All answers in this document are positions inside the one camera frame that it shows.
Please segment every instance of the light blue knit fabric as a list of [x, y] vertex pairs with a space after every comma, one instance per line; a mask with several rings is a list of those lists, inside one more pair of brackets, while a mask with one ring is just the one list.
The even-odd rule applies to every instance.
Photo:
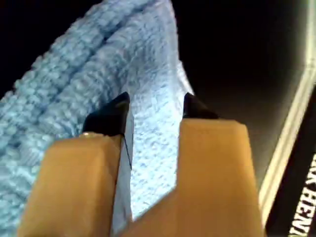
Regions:
[[167, 0], [106, 0], [39, 57], [0, 101], [0, 236], [19, 224], [44, 151], [79, 135], [85, 117], [128, 91], [135, 116], [137, 217], [175, 183], [186, 88]]

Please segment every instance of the blue knitted garment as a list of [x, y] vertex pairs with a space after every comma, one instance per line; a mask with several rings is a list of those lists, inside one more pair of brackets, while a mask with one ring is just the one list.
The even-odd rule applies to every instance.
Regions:
[[179, 122], [190, 86], [167, 0], [106, 0], [39, 57], [0, 101], [0, 235], [12, 236], [47, 147], [128, 91], [135, 116], [134, 217], [175, 184]]

